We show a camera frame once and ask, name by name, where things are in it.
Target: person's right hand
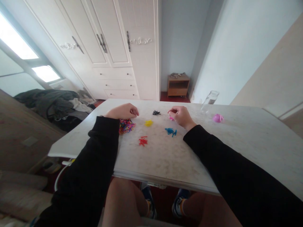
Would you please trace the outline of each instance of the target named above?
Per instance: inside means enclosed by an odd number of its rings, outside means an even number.
[[[194,123],[189,112],[185,106],[173,106],[168,114],[174,118],[178,125],[185,128],[187,131],[191,130],[197,124]]]

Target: red floor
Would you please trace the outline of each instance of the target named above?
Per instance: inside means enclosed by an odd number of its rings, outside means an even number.
[[[189,98],[183,96],[169,96],[167,97],[167,92],[162,91],[160,101],[163,102],[190,102]]]
[[[105,100],[98,100],[97,102],[94,103],[94,105],[97,107],[104,101]],[[161,92],[160,101],[190,102],[188,97],[181,97],[181,96],[167,97],[167,92]],[[56,180],[59,172],[60,171],[57,171],[54,174],[47,174],[42,169],[37,172],[37,175],[48,177],[48,184],[47,184],[46,188],[44,189],[44,191],[49,192],[49,193],[54,193],[54,184],[55,184],[55,180]],[[132,182],[135,185],[137,185],[137,187],[139,187],[140,182],[138,182],[138,181],[132,181]],[[151,187],[151,193],[152,193],[152,196],[155,201],[158,220],[169,222],[169,223],[180,225],[180,226],[198,226],[198,223],[194,220],[191,220],[189,218],[178,219],[173,216],[172,211],[171,211],[171,206],[173,204],[175,196],[178,193],[178,188],[170,187],[170,186],[168,186],[166,189],[159,189],[156,187]]]

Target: door handle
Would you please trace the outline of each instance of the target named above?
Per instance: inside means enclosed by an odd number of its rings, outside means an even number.
[[[130,41],[129,41],[128,31],[126,31],[126,35],[127,35],[128,50],[129,50],[129,52],[130,52]]]
[[[101,39],[100,39],[100,37],[99,37],[99,35],[98,35],[98,34],[96,34],[96,35],[97,35],[97,37],[98,37],[99,43],[100,43],[100,45],[102,46],[102,49],[103,49],[104,53],[106,53],[106,52],[105,52],[105,49],[104,49],[104,46],[103,46],[103,44],[102,44],[102,42],[101,42]]]
[[[103,35],[102,34],[100,34],[100,35],[101,35],[101,39],[102,39],[102,44],[104,46],[104,52],[107,53],[107,49],[106,49],[106,45],[105,45],[105,42],[104,42],[104,39],[103,39]]]
[[[74,41],[75,41],[75,43],[76,43],[76,46],[79,47],[79,49],[81,50],[81,52],[84,54],[82,48],[79,46],[79,44],[78,44],[77,40],[75,39],[75,37],[72,36],[72,38],[74,39]]]

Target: blue sneaker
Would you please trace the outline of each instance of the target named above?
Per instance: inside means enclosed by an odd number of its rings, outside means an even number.
[[[149,204],[149,211],[148,211],[147,217],[151,218],[151,219],[156,219],[157,211],[155,208],[154,199],[152,198],[151,187],[147,184],[147,182],[141,182],[140,190],[142,191],[144,198],[146,199],[147,203]]]
[[[183,203],[190,197],[190,191],[187,189],[179,189],[178,194],[174,200],[173,206],[171,208],[173,215],[176,218],[182,218],[185,216],[183,211]]]

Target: decorative carving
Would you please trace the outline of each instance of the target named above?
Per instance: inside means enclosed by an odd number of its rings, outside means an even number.
[[[65,43],[60,45],[61,48],[65,48],[65,49],[75,49],[77,46],[77,44],[70,44],[70,43]]]
[[[134,39],[134,40],[130,40],[130,43],[131,44],[137,44],[137,45],[141,45],[141,44],[148,44],[148,43],[151,43],[152,42],[152,39],[149,38],[149,39],[142,39],[141,37],[139,37],[137,40]]]

